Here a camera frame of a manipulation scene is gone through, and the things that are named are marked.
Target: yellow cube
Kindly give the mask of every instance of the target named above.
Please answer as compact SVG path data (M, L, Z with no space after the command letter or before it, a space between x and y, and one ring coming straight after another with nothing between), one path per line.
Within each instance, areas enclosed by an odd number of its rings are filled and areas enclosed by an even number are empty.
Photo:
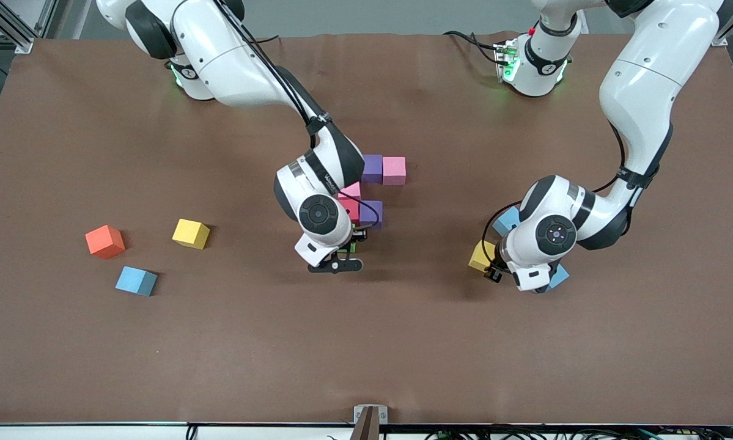
M470 267L476 268L477 270L485 273L486 269L492 265L492 263L488 262L488 258L486 257L486 254L483 253L483 244L486 245L486 252L488 252L488 256L492 259L495 255L496 246L492 245L489 242L483 242L479 241L477 242L477 246L475 247L475 251L472 253L472 257L470 257Z
M173 233L173 240L188 248L202 249L206 247L209 232L206 225L201 222L179 218L179 223L176 225L176 232Z

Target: brown table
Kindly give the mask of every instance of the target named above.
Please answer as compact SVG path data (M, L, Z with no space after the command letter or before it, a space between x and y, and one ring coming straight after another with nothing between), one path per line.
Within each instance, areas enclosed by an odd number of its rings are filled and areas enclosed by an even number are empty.
M484 37L484 41L493 41ZM386 227L362 273L311 275L271 192L307 147L289 108L185 98L130 42L38 41L0 98L0 422L347 420L733 424L733 71L712 48L673 142L604 251L549 295L467 267L483 223L559 173L618 165L599 84L626 36L585 36L549 97L525 98L450 37L266 44L364 153ZM209 247L171 241L176 220ZM128 251L87 254L109 224ZM114 289L160 273L151 298Z

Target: gray floor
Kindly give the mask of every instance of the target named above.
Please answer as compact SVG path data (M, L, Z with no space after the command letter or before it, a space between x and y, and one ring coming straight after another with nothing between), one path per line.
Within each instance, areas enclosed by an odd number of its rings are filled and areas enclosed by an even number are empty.
M280 34L305 37L317 34L394 33L441 34L457 30L489 34L502 30L525 31L537 19L528 0L244 0L246 25L258 37ZM722 23L732 14L733 0L720 11ZM69 0L61 11L56 37L62 39L126 39L126 32L111 27L93 0ZM607 8L586 12L589 32L632 32L630 20L621 20ZM733 37L729 38L733 58ZM0 67L8 69L12 53L0 51ZM0 72L0 91L5 80Z

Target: cube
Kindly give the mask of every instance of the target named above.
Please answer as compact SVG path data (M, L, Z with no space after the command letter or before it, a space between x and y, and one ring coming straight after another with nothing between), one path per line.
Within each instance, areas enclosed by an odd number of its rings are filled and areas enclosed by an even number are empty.
M472 252L472 257L470 257L470 267L476 268L477 270L481 271L482 273L486 273L486 269L490 265L492 265L492 263L488 261L486 254L483 253L484 245L486 247L486 253L488 254L489 257L493 259L495 255L495 251L496 251L496 246L487 241L477 242L477 246L475 247L475 250Z
M407 182L405 158L383 158L383 185L403 185Z
M350 197L355 197L358 200L361 200L361 183L356 181L356 183L346 187L345 189L342 189L339 191L339 194L336 194L336 197L339 200L352 200L349 197L344 197L342 193L345 193L346 195L349 195Z
M383 183L383 155L364 154L363 183Z
M176 231L173 233L173 240L188 248L201 249L206 247L206 240L209 238L210 229L201 222L184 220L179 218Z
M338 252L340 254L346 254L347 253L347 248L349 248L351 254L354 254L355 253L355 242L350 243L350 245L349 246L346 246L345 249L339 249L336 252Z
M368 226L373 225L372 229L382 229L383 228L383 202L379 200L364 200L364 204L367 204L368 206L372 207L375 211L377 211L377 216L375 216L374 212L366 208L366 206L361 205L361 226Z
M124 252L124 241L121 233L109 225L86 234L86 244L89 246L89 253L101 257L103 260L110 259Z
M501 237L506 236L512 229L517 228L521 224L518 219L518 208L515 206L510 207L504 214L500 215L494 222L494 229L497 230L497 234Z
M339 203L344 206L344 211L347 211L347 215L350 217L350 222L354 223L355 226L361 223L361 212L358 208L359 203L352 199L339 200Z
M515 206L510 207L507 211L505 211L504 214L500 215L499 218L494 222L494 229L497 230L497 233L500 234L500 236L504 237L509 233L512 229L517 228L521 221L518 218L518 208ZM548 283L548 290L553 289L556 286L559 286L562 281L565 281L565 279L570 278L570 274L567 273L567 270L565 270L562 265L559 265L556 267L556 273L554 273L554 276L551 277L551 282Z
M156 281L157 275L151 272L125 266L117 281L117 289L148 297L151 296Z

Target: white robot link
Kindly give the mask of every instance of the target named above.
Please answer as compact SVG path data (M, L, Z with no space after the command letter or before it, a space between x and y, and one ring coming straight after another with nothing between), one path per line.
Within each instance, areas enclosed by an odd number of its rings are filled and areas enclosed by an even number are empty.
M533 0L540 21L496 49L500 76L520 93L539 97L558 83L581 33L580 9L593 0ZM671 141L676 95L709 47L722 0L606 0L635 33L610 67L599 98L614 132L627 148L607 196L558 175L540 179L520 204L520 225L502 237L487 273L511 273L520 290L544 292L556 265L578 242L588 250L612 246L626 233L632 210L657 174Z
M311 272L360 270L358 259L336 259L354 234L359 240L366 236L354 233L336 193L361 180L361 151L288 70L272 64L241 23L241 0L97 0L97 5L141 50L168 59L191 98L215 98L232 108L282 104L299 112L311 147L276 173L274 195L303 229L295 248Z

